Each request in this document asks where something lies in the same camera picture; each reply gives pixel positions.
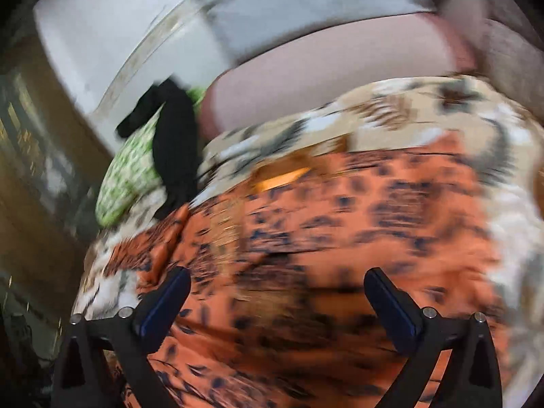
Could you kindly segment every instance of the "black cloth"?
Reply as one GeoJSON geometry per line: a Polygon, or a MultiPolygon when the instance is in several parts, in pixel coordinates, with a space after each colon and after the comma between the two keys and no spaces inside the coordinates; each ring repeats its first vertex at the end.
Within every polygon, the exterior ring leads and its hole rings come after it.
{"type": "Polygon", "coordinates": [[[199,131],[192,100],[168,78],[153,84],[138,100],[134,110],[117,126],[122,138],[146,124],[163,105],[152,142],[153,163],[167,191],[167,200],[154,217],[166,218],[197,195],[199,131]]]}

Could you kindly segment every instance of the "metal screw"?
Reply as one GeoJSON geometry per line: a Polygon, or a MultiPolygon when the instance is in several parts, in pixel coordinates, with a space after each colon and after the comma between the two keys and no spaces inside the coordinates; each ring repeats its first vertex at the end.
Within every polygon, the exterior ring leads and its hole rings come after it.
{"type": "Polygon", "coordinates": [[[474,318],[480,323],[485,322],[487,320],[485,317],[485,314],[480,313],[479,311],[474,313],[474,318]]]}
{"type": "Polygon", "coordinates": [[[429,318],[429,319],[432,319],[432,318],[436,318],[436,315],[438,313],[436,312],[436,310],[432,307],[425,307],[423,309],[423,315],[426,317],[426,318],[429,318]]]}
{"type": "Polygon", "coordinates": [[[134,312],[134,309],[132,307],[123,307],[119,312],[117,313],[120,318],[126,319],[132,316],[132,313],[134,312]]]}
{"type": "Polygon", "coordinates": [[[70,317],[70,324],[77,325],[79,324],[83,319],[83,315],[81,314],[73,314],[72,317],[70,317]]]}

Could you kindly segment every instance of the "pink pillow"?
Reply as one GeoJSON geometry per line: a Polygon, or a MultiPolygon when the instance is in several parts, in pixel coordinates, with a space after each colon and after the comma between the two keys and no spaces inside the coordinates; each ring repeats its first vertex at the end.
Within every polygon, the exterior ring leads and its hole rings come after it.
{"type": "Polygon", "coordinates": [[[373,81],[473,69],[469,47],[436,15],[343,24],[281,45],[216,78],[202,101],[202,132],[212,139],[317,108],[373,81]]]}

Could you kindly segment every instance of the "orange fabric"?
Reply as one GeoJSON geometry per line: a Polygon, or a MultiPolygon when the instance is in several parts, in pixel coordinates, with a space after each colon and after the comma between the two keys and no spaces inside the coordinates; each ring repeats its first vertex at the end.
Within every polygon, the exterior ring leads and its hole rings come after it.
{"type": "MultiPolygon", "coordinates": [[[[443,316],[486,313],[506,379],[507,331],[484,276],[496,255],[456,133],[428,147],[317,158],[333,175],[309,172],[248,197],[242,184],[194,210],[183,231],[179,219],[163,224],[168,249],[149,251],[151,263],[189,268],[192,289],[149,359],[180,406],[373,407],[405,360],[364,296],[372,267],[443,316]]],[[[110,264],[122,267],[127,252],[110,264]]],[[[142,293],[156,287],[149,279],[142,271],[142,293]]],[[[130,390],[126,403],[138,406],[130,390]]]]}

